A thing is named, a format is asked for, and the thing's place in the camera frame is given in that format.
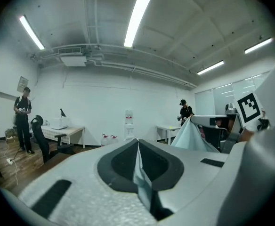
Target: air conditioner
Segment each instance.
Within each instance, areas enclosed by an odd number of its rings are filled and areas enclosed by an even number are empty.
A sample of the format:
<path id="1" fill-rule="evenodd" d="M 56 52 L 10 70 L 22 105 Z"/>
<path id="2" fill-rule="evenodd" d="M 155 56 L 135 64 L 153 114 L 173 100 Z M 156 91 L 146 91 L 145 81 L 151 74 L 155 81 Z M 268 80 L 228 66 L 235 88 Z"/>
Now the air conditioner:
<path id="1" fill-rule="evenodd" d="M 60 48 L 58 49 L 58 54 L 60 56 L 82 55 L 82 48 Z"/>

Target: table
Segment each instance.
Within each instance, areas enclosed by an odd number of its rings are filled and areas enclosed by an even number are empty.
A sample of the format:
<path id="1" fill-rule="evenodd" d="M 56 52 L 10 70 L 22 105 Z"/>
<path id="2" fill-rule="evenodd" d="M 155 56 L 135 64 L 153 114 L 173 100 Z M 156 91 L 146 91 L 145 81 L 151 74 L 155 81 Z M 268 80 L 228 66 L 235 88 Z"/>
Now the table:
<path id="1" fill-rule="evenodd" d="M 171 131 L 175 131 L 175 130 L 179 130 L 181 127 L 180 126 L 167 126 L 167 125 L 163 125 L 163 126 L 155 126 L 155 141 L 157 141 L 157 129 L 162 129 L 166 131 L 166 138 L 165 141 L 168 140 L 168 145 L 171 145 Z"/>
<path id="2" fill-rule="evenodd" d="M 37 170 L 31 173 L 25 180 L 21 181 L 16 187 L 14 187 L 11 190 L 11 193 L 13 193 L 15 196 L 18 196 L 21 193 L 21 191 L 26 186 L 29 185 L 29 183 L 31 183 L 36 178 L 40 177 L 43 173 L 46 173 L 48 170 L 58 165 L 60 162 L 64 161 L 66 158 L 70 156 L 72 155 L 63 154 L 63 153 L 56 154 L 54 157 L 48 160 L 45 164 L 43 164 L 41 167 L 39 167 Z"/>
<path id="3" fill-rule="evenodd" d="M 85 132 L 84 126 L 82 126 L 82 127 L 69 126 L 67 128 L 60 129 L 60 130 L 52 129 L 51 126 L 42 126 L 41 129 L 42 129 L 42 132 L 43 132 L 43 135 L 45 138 L 54 140 L 54 141 L 57 141 L 57 138 L 55 138 L 56 135 L 66 134 L 66 137 L 61 138 L 61 142 L 68 143 L 68 144 L 71 143 L 72 135 L 74 135 L 78 132 L 81 132 L 82 145 L 83 145 L 83 148 L 85 148 L 85 144 L 83 141 L 84 132 Z"/>

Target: fluorescent light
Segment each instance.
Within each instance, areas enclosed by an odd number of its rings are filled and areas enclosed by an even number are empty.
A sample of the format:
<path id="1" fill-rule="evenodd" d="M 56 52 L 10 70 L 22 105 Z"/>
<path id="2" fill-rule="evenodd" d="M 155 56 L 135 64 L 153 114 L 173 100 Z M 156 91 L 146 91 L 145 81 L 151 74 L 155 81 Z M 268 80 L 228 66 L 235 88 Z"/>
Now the fluorescent light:
<path id="1" fill-rule="evenodd" d="M 260 76 L 261 74 L 258 74 L 258 75 L 256 75 L 256 76 L 253 76 L 253 78 L 256 78 L 256 77 L 258 77 L 258 76 Z"/>
<path id="2" fill-rule="evenodd" d="M 133 40 L 137 34 L 138 26 L 142 20 L 142 17 L 145 13 L 145 10 L 148 6 L 150 0 L 137 0 L 136 4 L 134 5 L 130 22 L 128 25 L 128 30 L 124 42 L 125 47 L 132 47 Z"/>
<path id="3" fill-rule="evenodd" d="M 255 85 L 250 85 L 250 86 L 247 86 L 247 87 L 243 87 L 243 89 L 246 89 L 246 88 L 249 88 L 249 87 L 253 87 Z"/>
<path id="4" fill-rule="evenodd" d="M 26 31 L 28 32 L 28 34 L 30 35 L 30 37 L 33 39 L 35 44 L 38 46 L 38 48 L 40 50 L 44 49 L 44 46 L 39 41 L 36 34 L 33 32 L 32 28 L 30 27 L 30 25 L 29 25 L 28 21 L 26 20 L 25 16 L 22 16 L 21 18 L 19 18 L 19 20 L 22 23 L 22 25 L 24 26 L 24 28 L 26 29 Z"/>
<path id="5" fill-rule="evenodd" d="M 223 92 L 222 94 L 226 94 L 226 93 L 229 93 L 229 92 L 233 92 L 233 90 L 230 90 L 230 91 L 227 91 L 227 92 Z"/>
<path id="6" fill-rule="evenodd" d="M 255 45 L 255 46 L 253 46 L 253 47 L 250 47 L 250 48 L 246 49 L 244 52 L 245 52 L 246 54 L 248 54 L 248 53 L 254 51 L 255 49 L 258 49 L 258 48 L 260 48 L 260 47 L 262 47 L 262 46 L 264 46 L 264 45 L 270 43 L 272 40 L 273 40 L 272 38 L 267 39 L 267 40 L 265 40 L 265 41 L 263 41 L 263 42 L 261 42 L 261 43 Z"/>
<path id="7" fill-rule="evenodd" d="M 231 85 L 232 83 L 228 84 L 228 85 Z M 222 88 L 222 87 L 225 87 L 225 86 L 228 86 L 228 85 L 224 85 L 224 86 L 220 86 L 220 87 L 217 87 L 218 88 Z"/>
<path id="8" fill-rule="evenodd" d="M 223 65 L 223 64 L 224 64 L 224 62 L 223 62 L 223 61 L 220 61 L 220 62 L 218 62 L 217 64 L 214 64 L 214 65 L 210 66 L 209 68 L 206 68 L 206 69 L 204 69 L 204 70 L 199 71 L 197 74 L 198 74 L 198 75 L 201 75 L 201 74 L 206 73 L 206 72 L 209 71 L 209 70 L 215 69 L 216 67 L 221 66 L 221 65 Z"/>

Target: wooden floor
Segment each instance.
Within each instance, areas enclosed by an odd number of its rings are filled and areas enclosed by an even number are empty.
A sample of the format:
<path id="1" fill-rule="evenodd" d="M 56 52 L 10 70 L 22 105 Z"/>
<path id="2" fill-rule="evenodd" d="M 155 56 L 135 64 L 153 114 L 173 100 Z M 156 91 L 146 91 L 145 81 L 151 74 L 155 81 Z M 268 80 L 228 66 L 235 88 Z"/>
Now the wooden floor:
<path id="1" fill-rule="evenodd" d="M 43 165 L 42 154 L 38 144 L 32 143 L 32 149 L 35 151 L 35 154 L 26 153 L 19 148 L 18 141 L 8 144 L 6 144 L 5 141 L 0 141 L 0 171 L 3 175 L 3 177 L 0 178 L 0 186 L 7 190 L 11 190 L 16 186 L 15 171 L 17 171 L 17 179 L 20 182 Z M 50 142 L 49 148 L 50 151 L 56 150 L 57 143 Z M 80 146 L 74 146 L 73 150 L 76 153 L 80 153 L 93 148 L 94 147 L 85 147 L 85 149 L 83 149 Z M 14 159 L 17 166 L 16 170 L 15 164 L 9 165 L 7 158 L 14 158 L 18 149 L 19 152 Z"/>

